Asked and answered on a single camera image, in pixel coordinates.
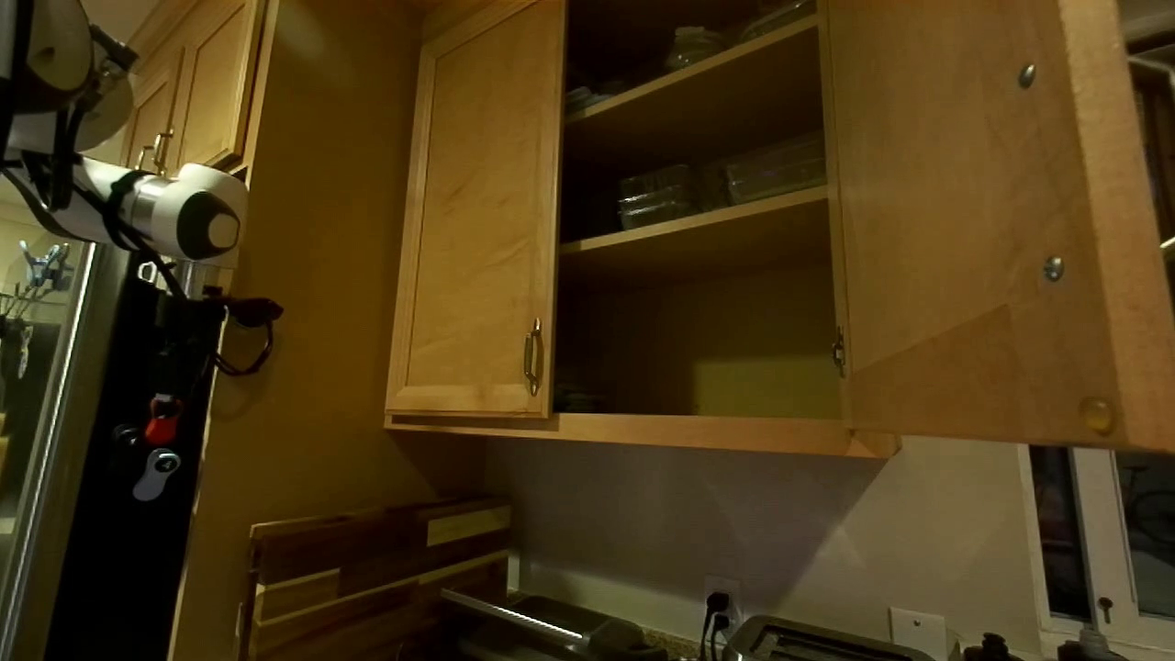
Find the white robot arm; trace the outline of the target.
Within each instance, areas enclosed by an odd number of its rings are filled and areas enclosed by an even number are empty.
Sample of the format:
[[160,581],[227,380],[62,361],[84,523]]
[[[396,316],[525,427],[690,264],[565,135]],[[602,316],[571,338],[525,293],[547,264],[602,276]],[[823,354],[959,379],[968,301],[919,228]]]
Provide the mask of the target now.
[[241,238],[241,181],[196,162],[156,176],[86,156],[128,122],[133,61],[80,0],[0,0],[3,176],[50,234],[217,261]]

